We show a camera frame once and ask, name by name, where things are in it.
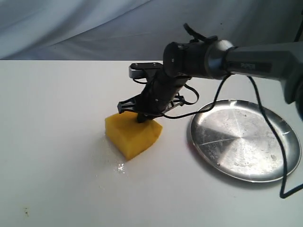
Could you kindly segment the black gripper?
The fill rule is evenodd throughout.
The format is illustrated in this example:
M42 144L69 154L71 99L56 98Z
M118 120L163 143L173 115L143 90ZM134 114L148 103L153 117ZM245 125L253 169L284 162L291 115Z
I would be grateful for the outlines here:
M152 116L160 116L190 78L182 73L169 76L165 70L158 70L140 95L117 104L118 113L138 113L138 123L149 121Z

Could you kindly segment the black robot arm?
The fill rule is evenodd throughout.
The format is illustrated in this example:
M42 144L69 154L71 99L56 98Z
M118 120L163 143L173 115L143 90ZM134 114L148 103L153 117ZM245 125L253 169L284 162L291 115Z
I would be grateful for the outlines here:
M191 78L222 80L232 74L279 81L287 104L303 113L302 42L236 47L229 41L211 39L187 44L172 42L162 63L133 63L130 77L146 79L143 91L118 103L119 113L138 114L138 121L162 117L184 99L180 89Z

